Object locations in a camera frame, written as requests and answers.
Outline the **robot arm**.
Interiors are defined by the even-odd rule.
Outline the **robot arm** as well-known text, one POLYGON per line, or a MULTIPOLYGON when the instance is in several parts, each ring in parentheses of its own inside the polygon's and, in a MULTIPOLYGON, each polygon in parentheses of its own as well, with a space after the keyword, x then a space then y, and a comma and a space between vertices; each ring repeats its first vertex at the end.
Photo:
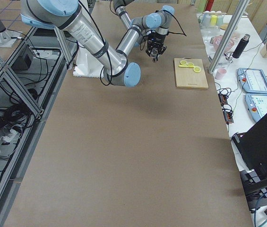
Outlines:
MULTIPOLYGON (((129 30, 131 27, 131 19, 126 11, 126 6, 132 3, 132 0, 112 0, 113 2, 113 11, 121 19, 126 30, 129 30)), ((138 47, 142 43, 145 43, 146 38, 144 37, 145 32, 142 32, 142 35, 138 38, 137 42, 134 44, 134 47, 138 47)))
POLYGON ((161 10, 130 19, 125 7, 129 0, 115 0, 113 8, 127 28, 126 34, 116 49, 102 37, 95 23, 84 16, 77 0, 22 0, 22 21, 30 26, 44 29, 66 30, 76 41, 93 55, 102 65, 104 79, 115 86, 134 87, 141 78, 137 63, 129 62, 128 54, 133 47, 147 36, 146 53, 154 61, 166 49, 165 37, 174 15, 174 8, 164 5, 161 10))

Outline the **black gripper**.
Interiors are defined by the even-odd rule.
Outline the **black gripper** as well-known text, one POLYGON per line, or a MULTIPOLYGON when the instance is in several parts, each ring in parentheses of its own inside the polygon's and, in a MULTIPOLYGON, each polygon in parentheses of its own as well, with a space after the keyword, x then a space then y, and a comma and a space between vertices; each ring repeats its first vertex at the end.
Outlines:
POLYGON ((147 35, 147 49, 146 49, 146 54, 149 57, 152 57, 152 49, 157 48, 158 49, 158 54, 157 58, 161 56, 165 50, 166 46, 164 46, 164 40, 165 40, 166 35, 162 35, 158 32, 151 32, 147 35))

